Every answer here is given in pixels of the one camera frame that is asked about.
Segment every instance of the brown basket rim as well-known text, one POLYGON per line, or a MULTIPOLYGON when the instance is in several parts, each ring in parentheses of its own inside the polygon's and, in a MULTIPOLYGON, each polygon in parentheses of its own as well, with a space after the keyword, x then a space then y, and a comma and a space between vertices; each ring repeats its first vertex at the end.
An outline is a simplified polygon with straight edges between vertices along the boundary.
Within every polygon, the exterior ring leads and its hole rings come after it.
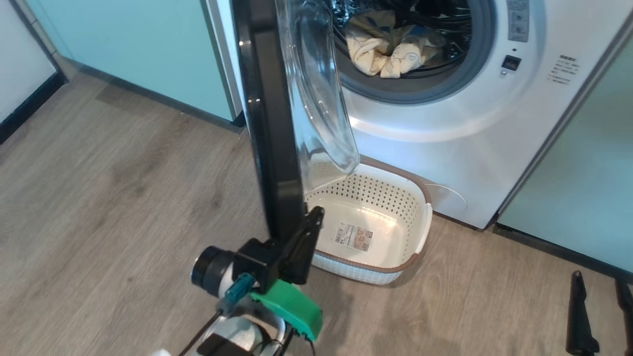
MULTIPOLYGON (((400 168, 394 167, 392 165, 388 165, 384 162, 375 160, 373 158, 369 158, 367 156, 361 156, 360 163, 364 165, 368 165, 370 167, 378 168, 386 172, 393 173, 393 174, 396 174, 403 178, 408 179, 409 181, 413 182, 416 186, 418 186, 418 188, 420 188, 420 190, 422 191, 422 194, 424 195, 424 199, 426 200, 426 203, 431 204, 431 195, 427 187, 424 185, 424 180, 421 177, 415 174, 412 174, 411 172, 407 172, 400 168)), ((395 266, 395 267, 391 267, 391 268, 383 268, 383 267, 377 267, 377 266, 366 265, 366 264, 361 264, 359 262, 350 261, 346 258, 338 257, 331 253, 323 252, 321 250, 316 250, 315 253, 322 257, 340 262, 342 264, 350 265, 353 267, 359 267, 362 269, 371 270, 371 271, 380 272, 380 273, 401 272, 407 269, 409 266, 411 266, 420 256, 418 253, 413 253, 411 254, 411 257, 409 257, 407 261, 404 261, 403 264, 395 266)))

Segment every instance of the barcode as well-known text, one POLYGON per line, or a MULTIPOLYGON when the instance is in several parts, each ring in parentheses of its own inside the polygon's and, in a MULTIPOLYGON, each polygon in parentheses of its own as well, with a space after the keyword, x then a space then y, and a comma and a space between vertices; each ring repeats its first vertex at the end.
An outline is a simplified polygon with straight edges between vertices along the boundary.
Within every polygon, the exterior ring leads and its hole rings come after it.
POLYGON ((341 243, 341 238, 343 237, 343 233, 344 233, 344 232, 345 232, 345 230, 344 230, 344 229, 339 229, 339 230, 336 232, 336 239, 334 240, 334 242, 336 242, 336 243, 341 243))

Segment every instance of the gray label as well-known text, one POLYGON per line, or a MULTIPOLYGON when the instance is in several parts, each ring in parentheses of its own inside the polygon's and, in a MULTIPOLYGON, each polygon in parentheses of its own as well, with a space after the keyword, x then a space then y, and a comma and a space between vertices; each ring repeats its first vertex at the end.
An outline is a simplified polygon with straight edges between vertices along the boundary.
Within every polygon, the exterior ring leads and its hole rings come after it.
POLYGON ((508 3, 508 39, 527 42, 530 32, 529 0, 506 0, 508 3))

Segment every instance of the sticker on washing machine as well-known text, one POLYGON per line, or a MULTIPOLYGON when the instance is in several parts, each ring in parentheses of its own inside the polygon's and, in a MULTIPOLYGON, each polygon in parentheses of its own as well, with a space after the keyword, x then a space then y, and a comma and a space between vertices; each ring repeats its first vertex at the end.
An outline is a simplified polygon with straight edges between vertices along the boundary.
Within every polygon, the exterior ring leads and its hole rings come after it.
POLYGON ((508 4, 508 39, 527 42, 530 32, 529 0, 506 0, 508 4))
POLYGON ((372 243, 372 236, 373 232, 367 229, 341 222, 336 237, 332 238, 332 241, 339 245, 367 252, 372 243))
POLYGON ((558 56, 556 62, 548 73, 548 80, 554 83, 569 85, 572 79, 578 74, 577 59, 574 57, 558 56))

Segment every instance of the label in basket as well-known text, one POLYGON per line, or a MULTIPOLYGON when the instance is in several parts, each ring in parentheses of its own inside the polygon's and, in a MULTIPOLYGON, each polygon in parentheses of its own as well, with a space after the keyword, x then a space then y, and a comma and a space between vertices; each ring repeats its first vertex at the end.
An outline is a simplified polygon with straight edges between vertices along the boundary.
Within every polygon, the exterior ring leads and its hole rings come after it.
POLYGON ((332 241, 356 250, 367 251, 372 243, 372 236, 373 232, 367 229, 341 222, 336 237, 332 238, 332 241))

